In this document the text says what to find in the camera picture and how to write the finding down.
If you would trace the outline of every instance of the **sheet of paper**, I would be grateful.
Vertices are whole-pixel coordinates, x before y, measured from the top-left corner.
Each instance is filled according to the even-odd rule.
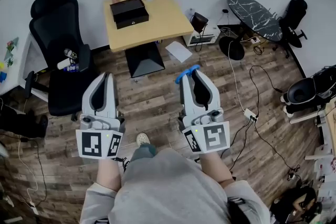
[[[166,47],[173,56],[175,56],[180,62],[184,62],[188,59],[192,53],[186,49],[181,43],[174,41]]]

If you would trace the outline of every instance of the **shirt sleeve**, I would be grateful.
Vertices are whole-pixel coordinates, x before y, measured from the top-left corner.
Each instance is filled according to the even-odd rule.
[[[239,205],[251,223],[269,224],[270,214],[266,205],[245,181],[231,183],[224,188],[228,200],[242,199],[245,204]]]
[[[94,224],[99,219],[107,219],[116,195],[114,190],[93,183],[86,191],[80,224]]]

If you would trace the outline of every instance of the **marble tabletop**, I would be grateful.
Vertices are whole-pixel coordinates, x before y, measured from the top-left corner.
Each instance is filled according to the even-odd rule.
[[[227,0],[233,13],[258,35],[277,42],[282,38],[279,22],[255,0]]]

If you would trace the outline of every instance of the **chair armrest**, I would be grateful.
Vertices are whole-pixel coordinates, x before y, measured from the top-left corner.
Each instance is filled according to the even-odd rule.
[[[49,88],[44,86],[40,83],[34,81],[34,71],[31,71],[26,78],[26,85],[25,85],[25,98],[28,99],[31,96],[32,88],[43,91],[49,92]]]
[[[79,49],[79,72],[91,68],[93,64],[91,49],[88,44],[84,44]]]

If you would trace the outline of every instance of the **black marble table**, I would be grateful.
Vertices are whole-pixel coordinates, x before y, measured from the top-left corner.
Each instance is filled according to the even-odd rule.
[[[227,4],[241,20],[245,30],[237,38],[223,37],[220,39],[219,46],[226,56],[234,60],[243,59],[245,52],[240,41],[248,28],[270,41],[278,42],[282,39],[279,22],[262,4],[255,0],[227,0]]]

